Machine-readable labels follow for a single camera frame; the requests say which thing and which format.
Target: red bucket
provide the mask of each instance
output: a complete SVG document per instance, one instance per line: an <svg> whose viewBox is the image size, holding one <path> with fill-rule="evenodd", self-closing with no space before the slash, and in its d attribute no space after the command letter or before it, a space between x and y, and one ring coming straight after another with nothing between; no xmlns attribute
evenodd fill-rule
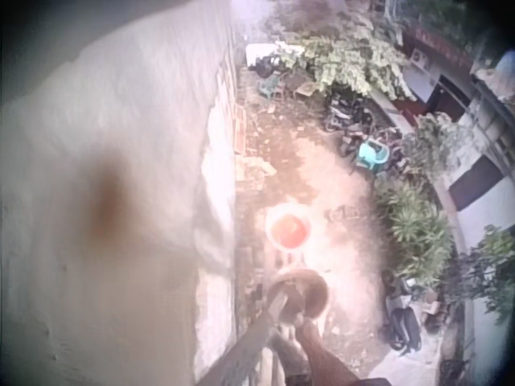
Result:
<svg viewBox="0 0 515 386"><path fill-rule="evenodd" d="M275 248L285 253L301 249L311 234L307 208L294 203L282 203L266 214L265 232Z"/></svg>

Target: dirt ground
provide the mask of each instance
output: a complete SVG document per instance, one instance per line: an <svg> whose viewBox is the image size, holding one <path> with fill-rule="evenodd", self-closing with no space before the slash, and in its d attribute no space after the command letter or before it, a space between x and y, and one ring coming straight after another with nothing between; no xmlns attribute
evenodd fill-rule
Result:
<svg viewBox="0 0 515 386"><path fill-rule="evenodd" d="M251 124L246 156L240 159L245 177L238 182L237 211L240 250L247 250L246 259L254 269L243 273L249 271L242 268L245 257L237 254L249 303L243 313L248 317L255 307L249 300L255 297L248 295L260 281L261 269L269 277L278 268L270 261L275 254L263 235L266 209L286 201L306 204L313 229L303 259L326 278L332 296L323 318L324 340L359 376L365 376L389 350L377 337L384 322L379 273L385 250L373 214L372 179L365 170L350 174L351 166L336 153L340 134L321 130L325 112L320 99L268 101L258 95L257 81L255 73L241 70L240 97ZM328 212L340 205L353 218L334 224Z"/></svg>

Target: green plant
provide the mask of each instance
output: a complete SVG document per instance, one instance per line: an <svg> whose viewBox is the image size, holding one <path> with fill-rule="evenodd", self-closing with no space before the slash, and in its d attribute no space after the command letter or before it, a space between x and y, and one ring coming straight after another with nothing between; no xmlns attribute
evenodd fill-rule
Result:
<svg viewBox="0 0 515 386"><path fill-rule="evenodd" d="M374 33L370 21L363 22L343 23L336 39L310 36L289 42L304 50L281 50L282 61L288 68L311 71L321 92L337 82L363 96L376 87L390 99L413 97L402 78L407 58L392 43Z"/></svg>
<svg viewBox="0 0 515 386"><path fill-rule="evenodd" d="M452 250L446 216L420 187L407 183L379 184L376 201L396 253L393 270L435 286Z"/></svg>
<svg viewBox="0 0 515 386"><path fill-rule="evenodd" d="M445 113L417 117L418 128L402 140L410 166L435 181L444 171L459 167L458 150L470 141L472 131Z"/></svg>
<svg viewBox="0 0 515 386"><path fill-rule="evenodd" d="M487 311L503 322L513 312L515 242L506 231L485 227L481 242L453 257L443 275L443 292L452 302L485 298Z"/></svg>

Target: red sign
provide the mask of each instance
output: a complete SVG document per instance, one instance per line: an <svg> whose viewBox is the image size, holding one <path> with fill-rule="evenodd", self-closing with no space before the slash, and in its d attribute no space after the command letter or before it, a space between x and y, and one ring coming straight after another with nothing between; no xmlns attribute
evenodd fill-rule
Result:
<svg viewBox="0 0 515 386"><path fill-rule="evenodd" d="M467 71L470 71L472 58L466 52L459 50L441 36L431 34L421 27L414 27L410 31L410 35L445 56L447 60L454 65L466 68Z"/></svg>

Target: air conditioner unit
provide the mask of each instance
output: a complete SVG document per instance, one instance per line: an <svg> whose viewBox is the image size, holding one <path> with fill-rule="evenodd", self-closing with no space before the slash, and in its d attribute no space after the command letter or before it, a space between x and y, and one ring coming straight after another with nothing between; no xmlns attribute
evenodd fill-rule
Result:
<svg viewBox="0 0 515 386"><path fill-rule="evenodd" d="M418 68L428 71L430 67L429 58L422 51L415 48L411 53L410 58L411 63L413 63Z"/></svg>

